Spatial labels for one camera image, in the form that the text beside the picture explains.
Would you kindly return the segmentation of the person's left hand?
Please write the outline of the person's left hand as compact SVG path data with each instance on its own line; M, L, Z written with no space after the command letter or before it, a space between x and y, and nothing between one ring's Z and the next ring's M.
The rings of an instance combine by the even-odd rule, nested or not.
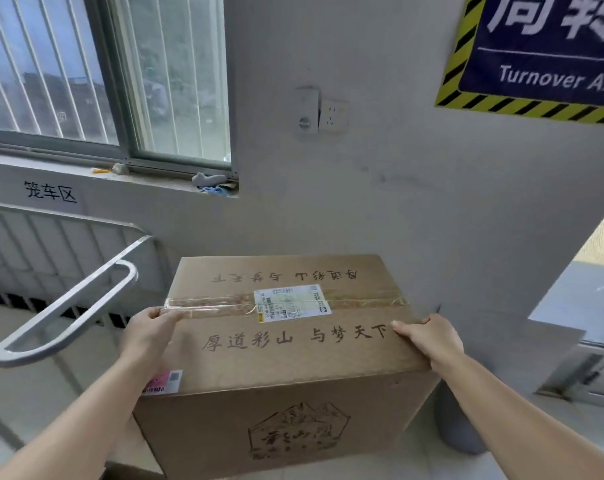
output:
M134 315L120 339L118 362L156 365L170 343L177 324L149 318L149 308Z

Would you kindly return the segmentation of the person's right hand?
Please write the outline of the person's right hand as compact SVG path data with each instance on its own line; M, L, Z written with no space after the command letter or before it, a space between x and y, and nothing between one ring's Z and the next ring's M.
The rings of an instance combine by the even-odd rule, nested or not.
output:
M464 346L451 322L439 314L431 314L420 338L405 338L430 361L432 370L441 374L455 360L465 355Z

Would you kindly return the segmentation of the large brown cardboard box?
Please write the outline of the large brown cardboard box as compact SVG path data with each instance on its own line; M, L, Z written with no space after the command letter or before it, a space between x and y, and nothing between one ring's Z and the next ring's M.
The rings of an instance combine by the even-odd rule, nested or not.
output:
M332 314L260 323L253 292L317 284ZM218 480L393 445L439 382L392 321L415 322L378 255L184 257L162 372L134 418L167 480Z

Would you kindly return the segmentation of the person's left forearm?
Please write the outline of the person's left forearm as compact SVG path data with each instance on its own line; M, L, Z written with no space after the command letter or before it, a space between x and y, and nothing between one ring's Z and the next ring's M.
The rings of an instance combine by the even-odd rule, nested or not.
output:
M100 480L162 355L125 347L114 365L0 467L0 480Z

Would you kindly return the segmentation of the person's right forearm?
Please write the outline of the person's right forearm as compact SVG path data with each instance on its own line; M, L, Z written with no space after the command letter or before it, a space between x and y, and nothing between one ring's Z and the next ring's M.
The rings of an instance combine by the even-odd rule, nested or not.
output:
M458 350L430 357L508 480L604 480L604 451Z

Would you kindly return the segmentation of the pink and white sticker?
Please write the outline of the pink and white sticker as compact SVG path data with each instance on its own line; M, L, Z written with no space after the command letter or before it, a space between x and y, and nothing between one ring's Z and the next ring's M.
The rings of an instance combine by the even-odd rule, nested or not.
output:
M152 378L144 387L141 396L176 394L179 392L183 370L163 372Z

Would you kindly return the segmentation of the white shipping label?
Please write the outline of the white shipping label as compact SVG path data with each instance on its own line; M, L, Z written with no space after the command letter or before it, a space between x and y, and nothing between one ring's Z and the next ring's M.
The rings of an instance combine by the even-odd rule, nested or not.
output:
M260 323L332 314L330 304L317 284L255 290L253 298Z

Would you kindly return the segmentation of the crumpled cloth on sill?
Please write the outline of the crumpled cloth on sill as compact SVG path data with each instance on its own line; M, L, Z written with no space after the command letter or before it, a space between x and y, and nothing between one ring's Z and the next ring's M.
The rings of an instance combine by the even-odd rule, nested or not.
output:
M191 178L191 182L200 193L219 196L237 194L238 182L230 180L226 175L205 175L199 172Z

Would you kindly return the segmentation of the window with metal bars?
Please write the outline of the window with metal bars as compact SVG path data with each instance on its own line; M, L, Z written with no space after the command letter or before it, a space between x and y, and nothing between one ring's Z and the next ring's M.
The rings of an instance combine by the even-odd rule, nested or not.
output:
M226 0L0 0L0 154L238 180Z

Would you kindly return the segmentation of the blue sign with striped border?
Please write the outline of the blue sign with striped border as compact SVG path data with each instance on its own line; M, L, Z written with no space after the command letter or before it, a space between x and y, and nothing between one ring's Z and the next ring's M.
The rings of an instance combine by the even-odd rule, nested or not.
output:
M604 126L604 0L465 0L436 107Z

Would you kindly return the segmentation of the white paper wall label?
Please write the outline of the white paper wall label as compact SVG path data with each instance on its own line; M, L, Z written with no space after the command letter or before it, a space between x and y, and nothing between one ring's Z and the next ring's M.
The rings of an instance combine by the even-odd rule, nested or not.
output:
M62 177L21 177L13 196L19 205L35 209L84 214L82 188Z

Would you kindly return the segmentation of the grey metal door frame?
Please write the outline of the grey metal door frame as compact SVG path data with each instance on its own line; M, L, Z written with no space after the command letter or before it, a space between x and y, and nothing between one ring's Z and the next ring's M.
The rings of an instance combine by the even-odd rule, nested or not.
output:
M604 408L604 344L578 343L536 393Z

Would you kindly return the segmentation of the white wall socket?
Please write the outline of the white wall socket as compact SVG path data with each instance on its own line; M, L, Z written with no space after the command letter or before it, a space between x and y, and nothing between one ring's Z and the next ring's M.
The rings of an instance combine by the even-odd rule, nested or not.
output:
M322 98L318 131L332 134L341 134L348 130L350 104L348 102L334 101Z

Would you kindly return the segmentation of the white wall switch box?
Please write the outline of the white wall switch box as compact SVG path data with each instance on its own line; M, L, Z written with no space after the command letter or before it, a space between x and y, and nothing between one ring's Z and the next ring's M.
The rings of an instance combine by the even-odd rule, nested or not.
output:
M314 86L301 86L294 91L295 129L302 135L318 133L320 116L320 89Z

